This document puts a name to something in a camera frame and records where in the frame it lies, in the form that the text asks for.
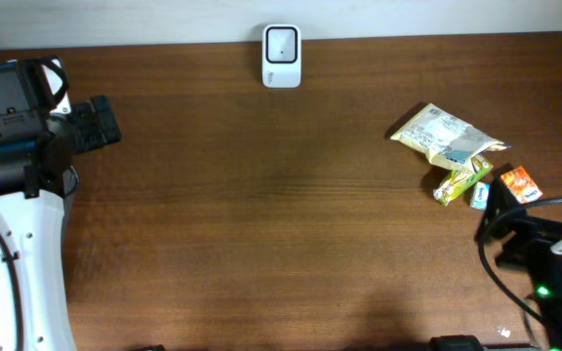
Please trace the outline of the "teal Kleenex tissue pack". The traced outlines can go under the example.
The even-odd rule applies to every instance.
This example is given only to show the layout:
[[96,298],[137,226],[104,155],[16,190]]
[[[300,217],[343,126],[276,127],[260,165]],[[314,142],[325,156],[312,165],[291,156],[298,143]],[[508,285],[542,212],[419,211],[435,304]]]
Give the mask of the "teal Kleenex tissue pack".
[[472,195],[469,206],[475,210],[485,211],[487,208],[490,193],[490,184],[485,182],[476,182],[473,186]]

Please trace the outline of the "orange juice carton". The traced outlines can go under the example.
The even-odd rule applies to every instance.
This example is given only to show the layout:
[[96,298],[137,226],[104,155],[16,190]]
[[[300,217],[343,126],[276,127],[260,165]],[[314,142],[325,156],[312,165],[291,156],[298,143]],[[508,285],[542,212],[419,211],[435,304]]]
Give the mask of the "orange juice carton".
[[517,167],[502,174],[500,181],[520,204],[537,201],[543,195],[540,188],[523,167]]

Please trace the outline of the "green juice carton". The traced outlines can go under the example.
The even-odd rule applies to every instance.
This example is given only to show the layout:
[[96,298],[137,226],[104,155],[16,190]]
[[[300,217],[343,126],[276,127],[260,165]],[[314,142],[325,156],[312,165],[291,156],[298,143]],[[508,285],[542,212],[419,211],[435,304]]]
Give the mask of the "green juice carton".
[[433,191],[433,197],[439,203],[447,206],[457,199],[468,188],[485,177],[494,165],[484,156],[476,155],[471,158],[471,170],[452,170]]

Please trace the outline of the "yellow white snack bag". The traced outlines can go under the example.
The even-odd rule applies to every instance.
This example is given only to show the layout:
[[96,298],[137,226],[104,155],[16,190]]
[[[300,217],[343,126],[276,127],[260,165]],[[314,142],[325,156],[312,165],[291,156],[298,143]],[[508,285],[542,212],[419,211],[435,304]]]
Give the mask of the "yellow white snack bag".
[[473,125],[429,103],[399,128],[392,140],[422,153],[427,161],[446,170],[472,172],[472,158],[486,151],[503,151],[508,145]]

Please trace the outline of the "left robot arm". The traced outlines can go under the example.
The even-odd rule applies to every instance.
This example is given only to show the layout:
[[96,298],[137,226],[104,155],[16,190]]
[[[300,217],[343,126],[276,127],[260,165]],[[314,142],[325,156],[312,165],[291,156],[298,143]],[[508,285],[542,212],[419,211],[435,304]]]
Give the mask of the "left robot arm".
[[0,350],[72,350],[62,242],[75,156],[121,138],[105,96],[72,103],[55,56],[0,64]]

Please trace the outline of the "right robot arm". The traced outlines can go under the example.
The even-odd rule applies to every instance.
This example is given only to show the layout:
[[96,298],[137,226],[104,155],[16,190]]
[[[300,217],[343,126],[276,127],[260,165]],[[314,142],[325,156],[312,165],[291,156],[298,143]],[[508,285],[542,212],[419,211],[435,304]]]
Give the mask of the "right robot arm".
[[[551,350],[562,350],[562,197],[521,204],[501,180],[494,180],[475,241],[490,279],[526,317],[544,326]],[[503,241],[495,258],[498,268],[530,277],[530,298],[538,311],[512,292],[492,269],[485,246],[493,241]]]

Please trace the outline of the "white barcode scanner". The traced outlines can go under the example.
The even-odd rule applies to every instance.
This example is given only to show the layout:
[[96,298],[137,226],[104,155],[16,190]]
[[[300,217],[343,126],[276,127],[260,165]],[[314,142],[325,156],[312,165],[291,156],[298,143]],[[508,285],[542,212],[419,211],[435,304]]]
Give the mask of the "white barcode scanner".
[[301,30],[273,23],[261,33],[261,79],[269,89],[294,89],[301,84]]

